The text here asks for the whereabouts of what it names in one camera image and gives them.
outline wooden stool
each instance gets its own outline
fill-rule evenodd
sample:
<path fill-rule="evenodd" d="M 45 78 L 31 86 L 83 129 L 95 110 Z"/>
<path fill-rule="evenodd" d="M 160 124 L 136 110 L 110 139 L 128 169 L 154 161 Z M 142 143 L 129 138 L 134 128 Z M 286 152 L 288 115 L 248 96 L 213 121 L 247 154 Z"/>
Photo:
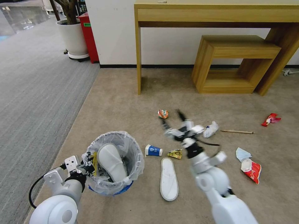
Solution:
<path fill-rule="evenodd" d="M 255 36 L 204 35 L 192 79 L 199 93 L 252 93 L 280 51 Z M 210 70 L 213 58 L 243 58 L 238 70 Z"/>

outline trash bag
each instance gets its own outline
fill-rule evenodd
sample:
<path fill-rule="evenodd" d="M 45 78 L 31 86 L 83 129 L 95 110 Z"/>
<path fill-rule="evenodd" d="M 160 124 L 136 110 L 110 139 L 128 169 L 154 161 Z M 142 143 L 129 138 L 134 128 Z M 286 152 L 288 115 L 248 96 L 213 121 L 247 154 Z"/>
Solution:
<path fill-rule="evenodd" d="M 125 164 L 128 176 L 123 181 L 112 182 L 109 174 L 97 162 L 96 153 L 106 143 L 113 143 L 116 146 Z M 116 195 L 127 191 L 144 169 L 141 149 L 136 140 L 125 131 L 107 132 L 100 135 L 87 148 L 82 159 L 84 166 L 91 168 L 91 172 L 87 172 L 88 188 L 102 195 Z"/>

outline white slipper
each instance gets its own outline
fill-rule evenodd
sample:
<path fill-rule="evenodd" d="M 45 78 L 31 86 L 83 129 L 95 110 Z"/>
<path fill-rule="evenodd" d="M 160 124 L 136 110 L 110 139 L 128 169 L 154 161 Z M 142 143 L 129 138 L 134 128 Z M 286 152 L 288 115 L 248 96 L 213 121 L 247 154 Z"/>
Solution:
<path fill-rule="evenodd" d="M 112 143 L 107 143 L 98 150 L 97 162 L 108 172 L 113 182 L 122 181 L 127 176 L 124 163 Z"/>
<path fill-rule="evenodd" d="M 161 161 L 160 191 L 166 201 L 173 201 L 178 196 L 178 181 L 171 159 L 163 158 Z"/>

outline red cabinet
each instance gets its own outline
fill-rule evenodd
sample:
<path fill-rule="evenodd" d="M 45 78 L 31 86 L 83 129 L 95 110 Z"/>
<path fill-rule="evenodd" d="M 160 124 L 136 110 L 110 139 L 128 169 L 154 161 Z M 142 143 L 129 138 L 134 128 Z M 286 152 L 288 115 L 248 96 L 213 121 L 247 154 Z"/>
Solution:
<path fill-rule="evenodd" d="M 87 45 L 91 63 L 99 62 L 99 55 L 97 54 L 97 47 L 93 38 L 93 31 L 88 17 L 88 12 L 78 17 L 83 30 L 84 39 Z"/>

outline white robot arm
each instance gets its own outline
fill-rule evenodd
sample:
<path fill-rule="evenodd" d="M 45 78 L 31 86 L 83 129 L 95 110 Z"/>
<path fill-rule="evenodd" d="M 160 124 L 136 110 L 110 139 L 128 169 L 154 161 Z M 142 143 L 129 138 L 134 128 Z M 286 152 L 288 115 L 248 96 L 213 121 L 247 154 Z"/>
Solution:
<path fill-rule="evenodd" d="M 53 196 L 44 200 L 31 215 L 29 224 L 76 224 L 78 204 L 85 188 L 86 176 L 78 169 L 77 156 L 71 156 L 64 164 L 48 173 L 43 178 L 51 188 Z"/>
<path fill-rule="evenodd" d="M 203 148 L 197 145 L 197 141 L 209 144 L 196 138 L 203 132 L 200 125 L 193 126 L 191 120 L 178 111 L 183 127 L 179 130 L 172 129 L 165 120 L 162 120 L 165 135 L 176 141 L 180 141 L 187 150 L 187 156 L 192 163 L 192 171 L 197 186 L 206 194 L 212 206 L 212 214 L 216 224 L 257 224 L 255 217 L 248 206 L 234 195 L 230 187 L 227 174 L 215 167 L 224 162 L 226 154 L 218 151 L 212 158 L 208 157 Z"/>

